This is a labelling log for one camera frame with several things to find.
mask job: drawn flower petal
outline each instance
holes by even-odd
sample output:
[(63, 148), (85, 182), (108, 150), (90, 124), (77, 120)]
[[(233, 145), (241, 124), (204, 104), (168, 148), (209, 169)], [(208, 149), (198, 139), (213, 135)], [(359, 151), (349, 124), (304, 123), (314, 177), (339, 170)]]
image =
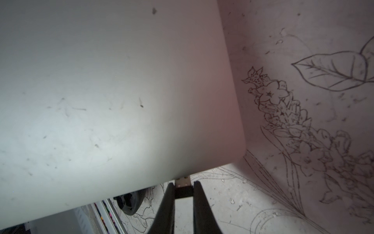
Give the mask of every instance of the drawn flower petal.
[(262, 76), (262, 81), (264, 82), (264, 85), (268, 85), (271, 82), (273, 82), (273, 80), (270, 80), (270, 78), (267, 75)]
[(309, 154), (310, 153), (310, 146), (306, 142), (300, 143), (300, 152), (302, 154)]
[(279, 98), (284, 98), (289, 95), (287, 90), (284, 90), (284, 89), (278, 89), (277, 93), (278, 93)]
[(301, 124), (292, 125), (292, 126), (290, 126), (290, 128), (296, 128), (296, 129), (299, 129), (300, 131), (307, 130), (307, 128), (305, 126), (302, 126)]
[(309, 153), (310, 157), (320, 159), (324, 156), (324, 152), (321, 149), (314, 149)]
[(337, 146), (337, 150), (342, 156), (348, 153), (351, 144), (351, 138), (347, 132), (341, 130), (337, 131), (336, 137), (333, 139), (333, 142)]
[(359, 164), (369, 164), (374, 166), (374, 153), (373, 151), (369, 150), (363, 154), (358, 156), (358, 163)]
[(341, 199), (340, 196), (336, 195), (333, 192), (325, 192), (324, 196), (320, 200), (320, 202), (325, 203), (325, 204), (330, 204), (331, 202), (334, 202), (338, 199)]
[(282, 128), (274, 130), (274, 135), (276, 135), (277, 137), (292, 137), (288, 129), (282, 129)]
[(366, 164), (356, 164), (353, 170), (353, 175), (365, 176), (366, 178), (371, 178), (374, 176), (374, 168), (372, 165)]
[(300, 148), (300, 142), (295, 139), (289, 139), (286, 145), (295, 150), (299, 150)]
[(331, 135), (328, 131), (324, 129), (318, 130), (317, 134), (314, 135), (318, 141), (320, 141), (326, 148), (331, 147)]
[(279, 88), (278, 81), (277, 80), (272, 81), (266, 87), (267, 87), (268, 91), (275, 91)]
[(276, 96), (276, 93), (270, 98), (270, 102), (276, 105), (278, 105), (280, 101), (281, 99), (278, 96)]
[(313, 160), (313, 165), (312, 165), (312, 168), (316, 171), (323, 171), (325, 172), (326, 171), (326, 166), (323, 162), (321, 162), (320, 160)]
[(279, 89), (284, 89), (284, 90), (287, 90), (287, 84), (284, 80), (281, 80), (279, 82)]
[(292, 162), (296, 163), (297, 165), (302, 165), (301, 160), (304, 154), (302, 153), (292, 153), (289, 155), (290, 158), (292, 159)]
[(301, 136), (301, 131), (297, 128), (291, 128), (290, 127), (288, 130), (289, 130), (290, 134), (294, 137), (300, 137)]
[(261, 95), (261, 97), (260, 97), (260, 102), (269, 101), (269, 100), (270, 100), (270, 102), (271, 102), (270, 96), (268, 96), (268, 95), (263, 94), (263, 95)]
[(310, 126), (312, 125), (312, 118), (309, 118), (309, 119), (305, 120), (303, 122), (303, 125), (309, 129)]
[(300, 168), (301, 168), (302, 173), (303, 173), (305, 176), (311, 176), (311, 175), (313, 175), (313, 173), (314, 173), (314, 170), (313, 170), (313, 168), (311, 168), (311, 167), (300, 166)]
[(283, 101), (281, 101), (279, 105), (277, 106), (277, 109), (279, 109), (280, 113), (282, 112), (285, 113), (287, 110), (287, 105)]
[(308, 117), (308, 111), (303, 109), (300, 111), (299, 123), (303, 123)]

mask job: floral sketch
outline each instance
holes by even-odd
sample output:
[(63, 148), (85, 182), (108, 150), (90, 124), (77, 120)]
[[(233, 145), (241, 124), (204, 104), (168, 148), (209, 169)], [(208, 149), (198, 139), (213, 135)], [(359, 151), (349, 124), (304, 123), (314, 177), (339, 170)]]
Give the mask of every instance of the floral sketch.
[[(361, 217), (363, 223), (371, 223), (374, 218), (373, 151), (350, 154), (352, 140), (347, 132), (339, 130), (331, 134), (316, 128), (308, 111), (288, 91), (286, 82), (271, 80), (263, 74), (263, 68), (252, 67), (243, 82), (254, 85), (248, 92), (254, 95), (258, 109), (264, 112), (268, 122), (261, 130), (282, 153), (288, 168), (285, 177), (292, 189), (283, 191), (272, 182), (272, 192), (289, 204), (290, 211), (303, 216), (298, 174), (322, 173), (327, 190), (319, 198), (320, 202), (329, 204), (341, 199), (349, 204), (351, 215)], [(266, 172), (256, 174), (272, 181)]]

